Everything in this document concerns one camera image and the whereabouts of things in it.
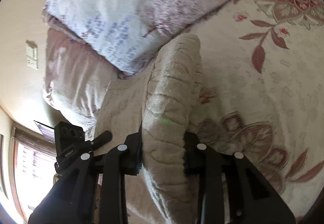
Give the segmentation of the beige cable knit sweater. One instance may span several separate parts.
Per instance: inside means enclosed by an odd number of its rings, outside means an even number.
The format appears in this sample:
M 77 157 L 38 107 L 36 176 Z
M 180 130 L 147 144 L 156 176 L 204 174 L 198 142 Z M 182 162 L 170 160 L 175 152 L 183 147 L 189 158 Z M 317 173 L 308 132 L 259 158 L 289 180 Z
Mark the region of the beige cable knit sweater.
M 113 138 L 99 154 L 142 133 L 143 168 L 125 182 L 127 208 L 145 223 L 194 223 L 183 136 L 201 80 L 199 38 L 182 34 L 163 46 L 143 72 L 107 87 L 94 134 L 110 131 Z

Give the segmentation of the dark screen by window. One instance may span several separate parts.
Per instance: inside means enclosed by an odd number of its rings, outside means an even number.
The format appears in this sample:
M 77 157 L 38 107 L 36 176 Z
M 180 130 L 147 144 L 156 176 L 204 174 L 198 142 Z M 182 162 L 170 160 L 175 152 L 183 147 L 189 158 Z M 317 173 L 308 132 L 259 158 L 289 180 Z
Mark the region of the dark screen by window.
M 39 131 L 41 131 L 41 134 L 45 139 L 47 139 L 51 143 L 55 143 L 55 132 L 54 128 L 50 127 L 48 125 L 45 125 L 43 123 L 40 123 L 38 121 L 34 121 L 36 126 L 38 127 Z

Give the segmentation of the pink floral pillow left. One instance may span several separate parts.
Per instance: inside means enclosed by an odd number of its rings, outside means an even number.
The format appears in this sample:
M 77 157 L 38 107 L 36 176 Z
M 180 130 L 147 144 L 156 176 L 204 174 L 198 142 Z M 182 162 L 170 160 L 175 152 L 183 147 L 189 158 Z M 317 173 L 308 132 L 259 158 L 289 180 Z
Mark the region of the pink floral pillow left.
M 97 122 L 109 83 L 121 72 L 47 9 L 42 19 L 49 27 L 43 97 L 66 120 L 87 131 Z

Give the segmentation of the cream floral bed sheet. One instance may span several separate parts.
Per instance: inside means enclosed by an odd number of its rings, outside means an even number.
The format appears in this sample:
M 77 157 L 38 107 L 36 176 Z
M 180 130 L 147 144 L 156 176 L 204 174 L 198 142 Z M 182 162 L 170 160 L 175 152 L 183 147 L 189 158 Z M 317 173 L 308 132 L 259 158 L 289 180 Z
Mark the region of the cream floral bed sheet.
M 187 27 L 203 70 L 186 131 L 243 153 L 305 222 L 323 188 L 323 0 L 231 0 Z

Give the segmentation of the white wall switch plate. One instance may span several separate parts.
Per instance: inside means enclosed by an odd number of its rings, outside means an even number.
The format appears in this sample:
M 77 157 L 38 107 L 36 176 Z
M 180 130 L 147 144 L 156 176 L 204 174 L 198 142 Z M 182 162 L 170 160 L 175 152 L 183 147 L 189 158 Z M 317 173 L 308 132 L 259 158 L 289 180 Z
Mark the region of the white wall switch plate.
M 27 66 L 38 70 L 38 46 L 34 41 L 26 40 Z

